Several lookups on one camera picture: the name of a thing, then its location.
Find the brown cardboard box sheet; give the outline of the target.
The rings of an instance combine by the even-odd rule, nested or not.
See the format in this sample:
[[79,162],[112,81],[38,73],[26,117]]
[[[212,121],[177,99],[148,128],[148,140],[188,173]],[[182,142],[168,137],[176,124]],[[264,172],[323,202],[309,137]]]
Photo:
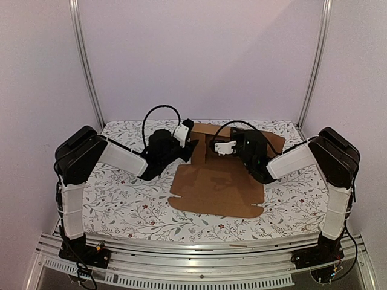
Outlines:
[[264,185],[249,174],[239,157],[219,156],[210,149],[213,137],[230,141],[232,128],[195,123],[190,138],[198,140],[190,164],[177,167],[169,205],[181,211],[235,218],[256,218],[264,209]]

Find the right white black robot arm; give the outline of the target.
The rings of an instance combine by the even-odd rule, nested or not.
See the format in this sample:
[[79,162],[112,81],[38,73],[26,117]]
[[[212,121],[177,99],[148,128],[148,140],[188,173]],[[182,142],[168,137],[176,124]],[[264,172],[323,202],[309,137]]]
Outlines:
[[275,148],[257,129],[234,129],[231,138],[235,142],[233,155],[261,184],[271,184],[301,169],[317,173],[327,190],[328,202],[320,245],[312,255],[317,263],[326,263],[336,253],[334,243],[341,240],[356,202],[360,152],[331,127],[287,150]]

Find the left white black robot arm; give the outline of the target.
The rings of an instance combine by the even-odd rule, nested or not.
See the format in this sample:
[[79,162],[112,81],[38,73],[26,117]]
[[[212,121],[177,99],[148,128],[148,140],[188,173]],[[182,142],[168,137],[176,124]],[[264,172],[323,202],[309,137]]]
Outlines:
[[98,134],[91,126],[84,126],[56,149],[54,171],[59,178],[59,213],[64,236],[70,240],[65,249],[75,261],[85,262],[90,256],[88,246],[78,239],[85,234],[83,190],[96,164],[107,164],[151,181],[175,160],[191,159],[198,144],[198,140],[190,140],[193,128],[193,121],[186,119],[173,132],[156,130],[144,150],[135,152]]

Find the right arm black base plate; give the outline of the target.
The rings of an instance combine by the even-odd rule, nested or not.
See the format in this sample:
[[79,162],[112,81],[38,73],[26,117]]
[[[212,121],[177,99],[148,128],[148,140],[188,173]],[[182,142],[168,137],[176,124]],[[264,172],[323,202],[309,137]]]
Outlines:
[[330,263],[339,259],[343,259],[344,257],[345,256],[341,247],[330,251],[324,246],[316,245],[294,250],[291,253],[290,260],[295,264],[296,269],[304,269]]

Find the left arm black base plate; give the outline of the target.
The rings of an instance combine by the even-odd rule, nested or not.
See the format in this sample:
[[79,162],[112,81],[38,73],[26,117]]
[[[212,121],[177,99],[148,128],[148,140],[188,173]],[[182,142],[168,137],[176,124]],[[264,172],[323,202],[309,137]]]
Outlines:
[[59,251],[59,257],[72,262],[78,262],[87,266],[107,269],[112,252],[109,249],[102,248],[97,250],[96,246],[84,244],[62,244]]

